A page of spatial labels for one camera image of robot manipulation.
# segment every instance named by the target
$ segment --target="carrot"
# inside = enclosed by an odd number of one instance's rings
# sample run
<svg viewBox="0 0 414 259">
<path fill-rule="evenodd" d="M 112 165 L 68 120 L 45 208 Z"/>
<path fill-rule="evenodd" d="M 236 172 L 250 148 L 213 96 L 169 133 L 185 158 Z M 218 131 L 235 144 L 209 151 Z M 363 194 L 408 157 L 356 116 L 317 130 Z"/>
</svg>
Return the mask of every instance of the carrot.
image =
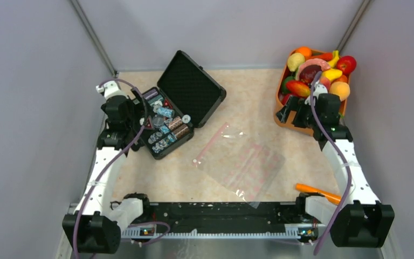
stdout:
<svg viewBox="0 0 414 259">
<path fill-rule="evenodd" d="M 326 60 L 326 61 L 330 61 L 330 60 L 333 59 L 333 54 L 332 54 L 332 52 L 327 52 L 327 53 L 324 53 L 324 54 L 321 54 L 321 55 L 311 56 L 309 58 L 306 58 L 306 61 L 308 59 L 312 59 L 312 58 L 320 58 L 320 59 L 323 59 L 323 60 Z"/>
</svg>

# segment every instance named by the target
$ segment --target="poker chip set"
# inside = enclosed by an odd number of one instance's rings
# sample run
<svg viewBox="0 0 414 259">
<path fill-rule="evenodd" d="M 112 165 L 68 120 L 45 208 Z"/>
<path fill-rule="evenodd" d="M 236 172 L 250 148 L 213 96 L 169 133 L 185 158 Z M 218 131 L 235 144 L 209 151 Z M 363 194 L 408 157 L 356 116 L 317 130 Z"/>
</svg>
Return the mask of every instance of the poker chip set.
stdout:
<svg viewBox="0 0 414 259">
<path fill-rule="evenodd" d="M 143 97 L 134 100 L 141 110 L 139 123 L 145 128 L 136 147 L 146 146 L 155 159 L 161 159 L 190 140 L 194 128 L 204 126 L 226 98 L 226 90 L 179 50 L 157 87 L 144 92 Z M 143 105 L 147 106 L 147 117 Z"/>
</svg>

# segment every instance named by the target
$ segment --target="green avocado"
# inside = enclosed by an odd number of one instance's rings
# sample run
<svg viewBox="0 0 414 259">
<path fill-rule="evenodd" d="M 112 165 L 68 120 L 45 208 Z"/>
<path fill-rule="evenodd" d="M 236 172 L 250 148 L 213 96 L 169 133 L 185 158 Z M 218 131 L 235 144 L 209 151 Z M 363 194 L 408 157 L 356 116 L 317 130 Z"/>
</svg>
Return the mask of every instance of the green avocado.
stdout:
<svg viewBox="0 0 414 259">
<path fill-rule="evenodd" d="M 289 77 L 285 78 L 285 80 L 283 80 L 283 83 L 281 84 L 281 88 L 280 88 L 280 90 L 281 90 L 281 92 L 282 92 L 283 94 L 291 93 L 291 92 L 288 90 L 288 88 L 286 88 L 286 83 L 287 83 L 288 81 L 290 81 L 290 80 L 294 80 L 294 77 L 293 77 L 293 76 L 289 76 Z"/>
</svg>

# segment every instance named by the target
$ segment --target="white wall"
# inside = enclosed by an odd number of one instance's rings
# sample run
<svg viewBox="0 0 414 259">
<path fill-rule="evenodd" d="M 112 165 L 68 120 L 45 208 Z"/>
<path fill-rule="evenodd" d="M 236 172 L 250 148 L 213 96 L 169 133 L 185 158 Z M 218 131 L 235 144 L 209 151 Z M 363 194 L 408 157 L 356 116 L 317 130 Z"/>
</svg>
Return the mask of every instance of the white wall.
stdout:
<svg viewBox="0 0 414 259">
<path fill-rule="evenodd" d="M 69 1 L 0 0 L 0 258 L 53 258 L 109 77 Z"/>
<path fill-rule="evenodd" d="M 119 71 L 162 70 L 177 50 L 192 53 L 209 69 L 283 67 L 296 47 L 337 47 L 361 4 L 359 0 L 79 2 Z"/>
<path fill-rule="evenodd" d="M 346 114 L 356 153 L 414 258 L 414 1 L 374 1 L 343 54 L 358 62 Z"/>
</svg>

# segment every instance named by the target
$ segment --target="metal pole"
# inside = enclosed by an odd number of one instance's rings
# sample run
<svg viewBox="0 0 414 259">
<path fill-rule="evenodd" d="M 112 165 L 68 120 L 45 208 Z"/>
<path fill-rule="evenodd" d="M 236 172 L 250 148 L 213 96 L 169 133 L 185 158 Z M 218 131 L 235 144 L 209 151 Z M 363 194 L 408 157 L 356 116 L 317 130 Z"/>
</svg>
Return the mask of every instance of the metal pole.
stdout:
<svg viewBox="0 0 414 259">
<path fill-rule="evenodd" d="M 104 47 L 102 46 L 101 41 L 99 41 L 98 36 L 94 32 L 93 27 L 91 26 L 91 23 L 89 23 L 89 20 L 86 17 L 86 14 L 83 11 L 83 8 L 81 7 L 80 3 L 78 2 L 78 0 L 70 0 L 70 2 L 72 4 L 72 6 L 74 7 L 75 12 L 77 13 L 77 16 L 81 20 L 81 23 L 83 24 L 83 27 L 85 28 L 86 32 L 88 33 L 91 42 L 96 47 L 96 50 L 98 51 L 98 54 L 101 56 L 102 61 L 107 66 L 107 68 L 110 71 L 110 73 L 112 74 L 112 76 L 116 77 L 117 71 L 114 68 L 110 58 L 108 57 Z"/>
<path fill-rule="evenodd" d="M 364 12 L 366 11 L 367 7 L 371 2 L 372 0 L 363 0 L 363 2 L 361 3 L 360 7 L 358 8 L 358 11 L 355 14 L 355 17 L 353 17 L 353 20 L 351 21 L 350 25 L 348 26 L 345 34 L 343 35 L 342 39 L 340 40 L 336 48 L 339 52 L 342 52 L 346 43 L 350 39 L 351 34 L 355 30 L 358 22 L 361 20 L 361 17 L 363 16 Z"/>
</svg>

